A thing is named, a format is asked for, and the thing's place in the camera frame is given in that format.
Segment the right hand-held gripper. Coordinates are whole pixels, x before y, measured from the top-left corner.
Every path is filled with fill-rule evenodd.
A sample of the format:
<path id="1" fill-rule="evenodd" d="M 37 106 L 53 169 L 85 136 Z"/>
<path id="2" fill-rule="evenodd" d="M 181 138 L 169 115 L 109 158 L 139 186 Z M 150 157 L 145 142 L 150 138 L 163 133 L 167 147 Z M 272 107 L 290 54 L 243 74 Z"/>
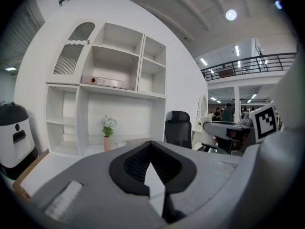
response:
<path id="1" fill-rule="evenodd" d="M 239 124 L 244 128 L 254 130 L 255 143 L 262 142 L 269 134 L 278 131 L 278 124 L 273 103 L 262 106 L 259 109 L 244 114 Z M 230 139 L 231 132 L 239 130 L 239 125 L 234 122 L 212 121 L 205 122 L 203 130 L 207 133 L 220 137 L 222 139 Z"/>

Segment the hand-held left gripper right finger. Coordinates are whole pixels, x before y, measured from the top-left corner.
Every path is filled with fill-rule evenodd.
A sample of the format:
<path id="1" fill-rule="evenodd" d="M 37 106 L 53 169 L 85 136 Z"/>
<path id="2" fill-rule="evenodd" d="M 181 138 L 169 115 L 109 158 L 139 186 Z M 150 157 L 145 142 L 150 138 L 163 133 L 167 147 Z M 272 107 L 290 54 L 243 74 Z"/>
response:
<path id="1" fill-rule="evenodd" d="M 233 192 L 224 187 L 241 157 L 151 141 L 150 158 L 165 185 L 163 218 L 153 219 L 152 229 L 229 228 L 236 203 L 227 203 Z"/>

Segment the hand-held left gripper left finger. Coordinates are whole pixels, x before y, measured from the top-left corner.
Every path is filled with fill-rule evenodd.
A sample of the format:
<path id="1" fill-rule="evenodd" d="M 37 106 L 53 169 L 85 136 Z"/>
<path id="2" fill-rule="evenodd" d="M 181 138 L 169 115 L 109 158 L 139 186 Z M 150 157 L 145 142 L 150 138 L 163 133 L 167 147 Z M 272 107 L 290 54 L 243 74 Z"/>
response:
<path id="1" fill-rule="evenodd" d="M 31 198 L 52 229 L 162 229 L 150 204 L 146 171 L 166 157 L 166 143 L 147 141 L 82 158 Z"/>

